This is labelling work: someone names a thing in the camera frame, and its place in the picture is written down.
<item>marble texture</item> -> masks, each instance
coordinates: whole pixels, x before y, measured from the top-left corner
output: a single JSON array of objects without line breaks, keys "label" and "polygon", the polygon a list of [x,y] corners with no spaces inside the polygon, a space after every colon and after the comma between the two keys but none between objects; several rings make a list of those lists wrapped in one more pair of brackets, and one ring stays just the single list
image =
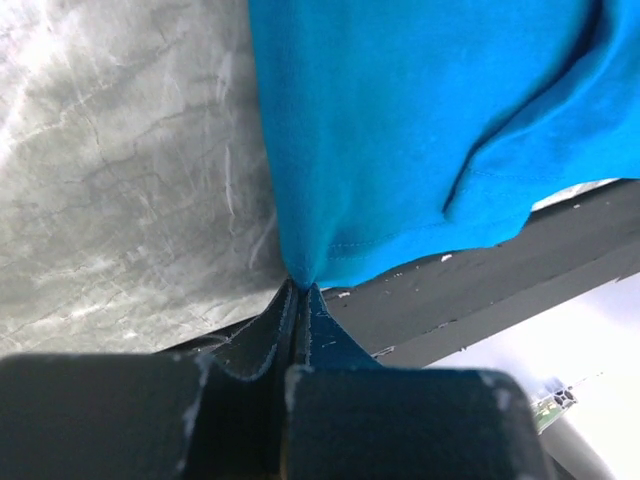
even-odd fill
[{"label": "marble texture", "polygon": [[154,351],[266,305],[245,0],[4,0],[0,85],[0,354]]}]

